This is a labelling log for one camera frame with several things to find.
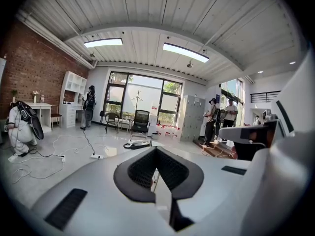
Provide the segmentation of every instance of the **wooden platform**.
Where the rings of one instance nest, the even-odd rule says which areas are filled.
[[[221,146],[220,144],[210,143],[210,147],[207,147],[207,146],[203,145],[202,140],[193,140],[193,142],[197,146],[199,146],[201,149],[203,149],[205,152],[207,152],[210,156],[215,157],[216,155],[220,154],[220,156],[222,156],[220,158],[234,159],[232,156],[229,156],[232,153],[232,151],[229,148],[225,148],[225,147]]]

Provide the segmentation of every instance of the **red brick wall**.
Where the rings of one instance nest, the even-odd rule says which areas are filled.
[[[0,118],[8,115],[14,89],[18,91],[18,100],[32,102],[32,92],[37,90],[40,95],[45,95],[45,103],[59,105],[66,71],[88,77],[88,68],[19,21],[13,24],[0,49],[0,57],[5,54],[7,61],[0,88]],[[66,101],[71,101],[74,94],[69,92],[65,97]]]

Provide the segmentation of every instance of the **black pants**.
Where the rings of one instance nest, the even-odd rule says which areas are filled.
[[[224,122],[223,122],[223,128],[226,128],[226,127],[233,127],[233,124],[234,124],[234,121],[233,120],[226,120],[224,119]]]
[[[212,136],[213,136],[213,125],[214,124],[215,124],[214,121],[207,122],[206,132],[205,132],[205,144],[207,144],[207,145],[209,144],[209,142],[212,139]]]

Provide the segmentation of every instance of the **backpack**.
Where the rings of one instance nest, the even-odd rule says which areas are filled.
[[[84,106],[83,106],[83,109],[86,109],[86,108],[94,108],[94,105],[95,105],[95,94],[94,95],[91,95],[91,93],[89,92],[88,93],[88,98],[87,100],[84,102]]]
[[[213,113],[213,116],[212,116],[212,119],[213,120],[220,120],[220,118],[221,118],[221,112],[220,112],[220,108],[217,108],[216,106],[215,106],[215,112]]]

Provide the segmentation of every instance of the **railing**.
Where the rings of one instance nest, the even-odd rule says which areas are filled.
[[[281,91],[251,93],[252,103],[270,102],[277,97]]]

